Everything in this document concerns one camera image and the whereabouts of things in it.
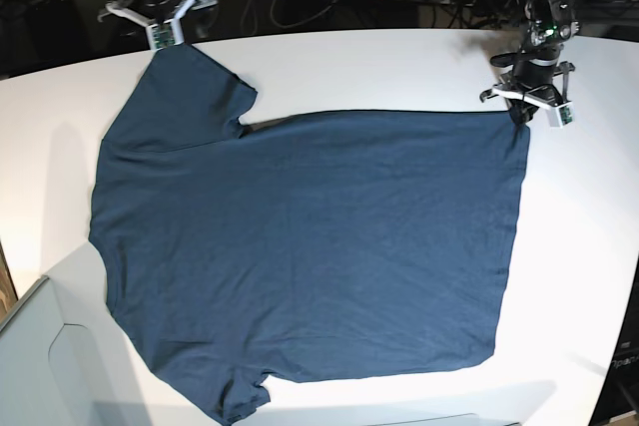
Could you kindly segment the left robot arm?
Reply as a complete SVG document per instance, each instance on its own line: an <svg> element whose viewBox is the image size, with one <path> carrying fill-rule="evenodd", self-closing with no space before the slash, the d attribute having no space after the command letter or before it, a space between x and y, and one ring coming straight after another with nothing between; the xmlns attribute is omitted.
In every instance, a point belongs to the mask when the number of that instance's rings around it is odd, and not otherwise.
<svg viewBox="0 0 639 426"><path fill-rule="evenodd" d="M575 115L568 89L575 66L560 57L578 28L573 0L524 0L520 45L490 58L490 65L503 73L480 100L503 99L517 126L530 122L539 111L553 128L572 124Z"/></svg>

